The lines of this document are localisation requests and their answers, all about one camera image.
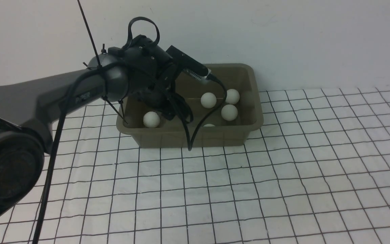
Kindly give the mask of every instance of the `black cable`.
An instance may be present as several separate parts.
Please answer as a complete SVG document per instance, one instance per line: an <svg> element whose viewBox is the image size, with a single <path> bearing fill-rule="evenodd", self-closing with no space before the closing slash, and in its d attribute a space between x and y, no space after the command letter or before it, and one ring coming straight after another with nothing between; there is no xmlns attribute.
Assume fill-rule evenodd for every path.
<svg viewBox="0 0 390 244"><path fill-rule="evenodd" d="M94 45L94 40L93 40L93 36L91 35L90 27L88 27L87 19L85 18L84 10L82 9L81 2L79 0L78 0L78 5L79 5L79 9L81 10L82 18L84 19L85 27L87 28L88 35L90 36L91 44L93 45L94 54L96 55L98 67L102 67L102 65L100 65L99 54L97 53L96 45Z"/></svg>
<svg viewBox="0 0 390 244"><path fill-rule="evenodd" d="M164 94L164 96L167 97L167 99L169 100L169 103L171 104L172 108L174 109L177 117L180 119L181 121L181 124L183 125L183 128L185 130L185 135L186 135L186 142L188 144L188 148L190 148L190 150L192 149L192 146L191 146L191 136L190 136L190 133L189 133L189 129L188 129L188 126L187 126L187 123L186 123L186 118L184 118L183 114L181 114L181 111L180 109L178 108L178 105L177 103L175 102L174 98L169 94L169 92L161 85L161 84L158 84L156 82L156 78L154 78L151 74L148 74L146 71L144 71L142 68L139 68L139 67L136 67L134 65L131 65L130 63L127 63L125 62L124 60L120 60L119 61L120 64L128 67L128 68L131 68L131 69L135 69L136 71L139 71L141 72L143 75L147 76L148 80L150 82L153 83L153 85L155 85L156 87L159 88L159 90L162 92L162 94Z"/></svg>
<svg viewBox="0 0 390 244"><path fill-rule="evenodd" d="M32 239L32 243L33 244L37 244L39 242L40 232L42 230L43 221L44 221L44 218L45 218L46 207L47 207L47 204L48 204L49 191L50 191L50 188L51 188L52 175L53 175L53 171L54 171L55 159L56 159L56 156L57 156L58 145L59 145L59 141L60 141L61 134L62 134L62 128L64 126L65 116L67 115L68 108L70 106L70 102L73 99L73 96L74 96L74 93L76 91L76 88L85 79L88 79L91 76L101 75L102 72L110 70L111 68L114 68L114 67L116 67L118 65L120 65L120 64L119 63L112 63L112 64L104 66L103 68L93 69L93 70L90 70L90 71L80 75L75 80L73 85L70 86L70 88L69 88L69 90L67 92L66 100L65 100L64 106L61 109L57 130L55 132L54 142L52 144L52 149L51 149L50 158L49 158L48 172L46 174L45 185L43 187L42 199L40 200L41 206L40 206L39 216L37 217L36 230L34 232L34 237Z"/></svg>
<svg viewBox="0 0 390 244"><path fill-rule="evenodd" d="M202 118L201 121L198 123L198 125L197 125L196 128L195 128L194 133L192 134L192 138L191 138L191 148L190 148L190 149L192 149L193 143L194 143L194 141L195 141L195 136L196 136L196 134L198 133L198 130L201 128L201 125L204 123L204 121L205 121L210 115L212 115L216 110L218 110L218 109L225 103L225 100L226 100L226 87L225 87L225 85L223 85L223 83L222 83L216 76L214 76L214 75L212 75L212 74L209 74L209 75L207 76L207 79L210 79L210 80L212 80L212 81L218 83L218 84L222 87L222 89L223 89L223 100L222 100L221 103L219 103L218 105L216 105L210 112L208 112L208 113L204 116L204 118Z"/></svg>
<svg viewBox="0 0 390 244"><path fill-rule="evenodd" d="M181 111L181 110L186 110L186 111L188 111L188 113L189 113L189 121L186 121L186 123L187 124L189 124L189 123L192 123L193 121L194 121L194 115L193 115L193 113L192 113L192 109L191 109L191 107L189 107L189 104L185 101L185 99L182 97L182 96L180 96L179 94L177 94L177 93L170 93L171 94L171 96L172 96L172 98L175 100L175 102L177 103L177 106L178 106L178 109L179 109L179 111Z"/></svg>

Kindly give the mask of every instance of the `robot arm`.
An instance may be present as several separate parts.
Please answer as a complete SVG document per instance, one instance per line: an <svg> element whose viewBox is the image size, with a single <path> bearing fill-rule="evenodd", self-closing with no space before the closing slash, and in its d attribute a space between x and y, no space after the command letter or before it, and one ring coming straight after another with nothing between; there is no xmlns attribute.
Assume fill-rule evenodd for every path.
<svg viewBox="0 0 390 244"><path fill-rule="evenodd" d="M178 96L175 79L181 72L203 80L210 71L177 48L164 51L152 42L140 35L130 46L102 50L99 59L103 67L118 65L84 79L71 98L67 94L74 82L97 70L96 58L84 70L0 86L0 215L36 184L44 153L52 149L51 124L60 117L67 99L67 112L102 97L115 102L135 96L166 119L176 115L163 88ZM185 118L192 113L187 109L180 112Z"/></svg>

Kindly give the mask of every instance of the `white wall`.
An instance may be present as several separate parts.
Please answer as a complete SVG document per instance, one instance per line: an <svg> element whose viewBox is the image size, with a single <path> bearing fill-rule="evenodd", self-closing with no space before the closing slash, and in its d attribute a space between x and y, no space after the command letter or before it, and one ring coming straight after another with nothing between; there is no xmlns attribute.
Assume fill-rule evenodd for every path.
<svg viewBox="0 0 390 244"><path fill-rule="evenodd" d="M96 45L122 46L136 16L160 46L243 62L260 89L390 84L390 0L82 0ZM147 23L135 34L155 37ZM93 57L76 0L0 0L0 85L83 68Z"/></svg>

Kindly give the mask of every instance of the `grid paper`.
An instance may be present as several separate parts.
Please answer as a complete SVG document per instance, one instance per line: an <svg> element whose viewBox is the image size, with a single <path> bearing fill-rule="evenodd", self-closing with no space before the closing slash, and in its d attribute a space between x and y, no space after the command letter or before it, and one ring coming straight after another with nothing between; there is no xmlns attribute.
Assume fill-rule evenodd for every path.
<svg viewBox="0 0 390 244"><path fill-rule="evenodd" d="M244 146L192 151L138 148L102 100L71 113L40 243L389 244L390 86L260 98ZM31 240L45 175L0 243Z"/></svg>

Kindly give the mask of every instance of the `black strap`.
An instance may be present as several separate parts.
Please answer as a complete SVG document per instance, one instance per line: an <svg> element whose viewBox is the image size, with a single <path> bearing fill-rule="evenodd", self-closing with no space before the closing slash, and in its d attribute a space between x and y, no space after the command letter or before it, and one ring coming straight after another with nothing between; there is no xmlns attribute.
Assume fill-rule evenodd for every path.
<svg viewBox="0 0 390 244"><path fill-rule="evenodd" d="M136 18L133 18L130 22L129 22L129 26L128 26L128 33L127 33L127 42L126 44L123 46L123 49L128 49L129 47L132 46L132 40L133 40L133 35L132 35L132 25L133 23L137 22L138 20L144 20L144 21L147 21L147 22L150 22L154 25L154 27L156 28L156 40L151 43L149 46L157 46L158 43L159 43L159 40L160 40L160 34L159 34L159 28L157 27L157 25L153 22L153 20L150 20L148 18L145 18L145 17L136 17Z"/></svg>

